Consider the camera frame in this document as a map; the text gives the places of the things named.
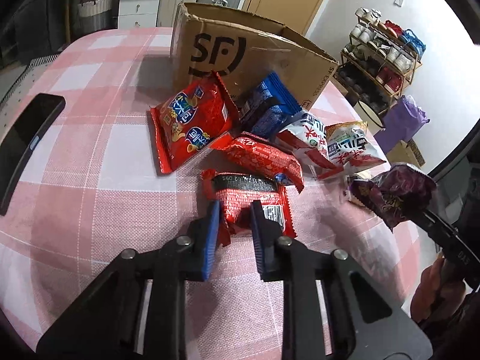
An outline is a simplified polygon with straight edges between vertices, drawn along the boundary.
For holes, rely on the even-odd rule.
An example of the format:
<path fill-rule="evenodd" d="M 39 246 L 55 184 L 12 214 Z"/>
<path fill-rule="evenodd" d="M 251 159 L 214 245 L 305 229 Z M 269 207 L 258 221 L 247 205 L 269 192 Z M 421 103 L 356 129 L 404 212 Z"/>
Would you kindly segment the person's right hand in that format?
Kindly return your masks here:
<path fill-rule="evenodd" d="M 411 318 L 416 323 L 447 320 L 465 300 L 464 281 L 442 283 L 441 273 L 446 262 L 444 256 L 439 254 L 433 264 L 421 273 L 410 305 Z"/>

